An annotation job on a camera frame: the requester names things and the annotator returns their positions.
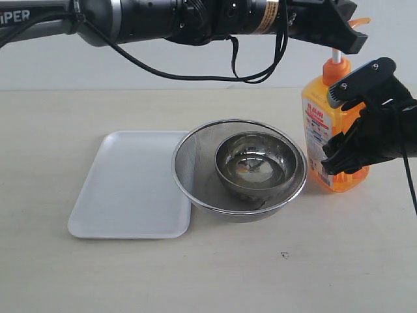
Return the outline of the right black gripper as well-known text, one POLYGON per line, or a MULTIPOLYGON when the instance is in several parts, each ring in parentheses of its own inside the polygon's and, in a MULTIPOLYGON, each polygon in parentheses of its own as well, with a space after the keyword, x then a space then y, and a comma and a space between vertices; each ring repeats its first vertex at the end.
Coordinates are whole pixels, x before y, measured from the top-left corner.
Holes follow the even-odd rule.
POLYGON ((365 166, 407 159, 406 115, 406 101, 364 108, 348 131, 323 146, 323 168, 330 175, 354 174, 365 166))

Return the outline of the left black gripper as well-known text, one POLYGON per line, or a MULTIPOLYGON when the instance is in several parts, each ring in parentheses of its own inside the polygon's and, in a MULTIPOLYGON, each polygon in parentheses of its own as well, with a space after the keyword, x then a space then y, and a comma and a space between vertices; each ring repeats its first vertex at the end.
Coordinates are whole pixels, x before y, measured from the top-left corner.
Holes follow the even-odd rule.
POLYGON ((281 20, 287 11, 288 37, 339 50, 344 54, 358 54, 368 36, 357 27, 367 25, 369 18, 351 20, 358 5, 354 1, 278 1, 279 13, 276 36, 283 38, 281 20))

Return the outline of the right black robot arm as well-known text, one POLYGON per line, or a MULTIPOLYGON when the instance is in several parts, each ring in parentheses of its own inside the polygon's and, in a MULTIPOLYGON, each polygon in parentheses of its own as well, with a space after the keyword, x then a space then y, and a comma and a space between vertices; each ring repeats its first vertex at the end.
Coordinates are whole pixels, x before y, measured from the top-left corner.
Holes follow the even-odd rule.
POLYGON ((331 138, 323 151, 326 158, 321 164, 330 175, 354 174, 403 155, 415 158, 416 100, 364 108, 348 131, 331 138))

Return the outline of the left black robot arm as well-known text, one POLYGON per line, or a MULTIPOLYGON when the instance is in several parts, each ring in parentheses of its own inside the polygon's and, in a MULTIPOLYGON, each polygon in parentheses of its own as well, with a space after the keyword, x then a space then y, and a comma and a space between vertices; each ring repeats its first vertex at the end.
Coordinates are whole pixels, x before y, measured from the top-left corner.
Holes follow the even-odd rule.
POLYGON ((165 39, 203 46, 233 35, 283 34, 356 54, 367 35, 353 1, 2 1, 1 42, 79 35, 92 46, 165 39))

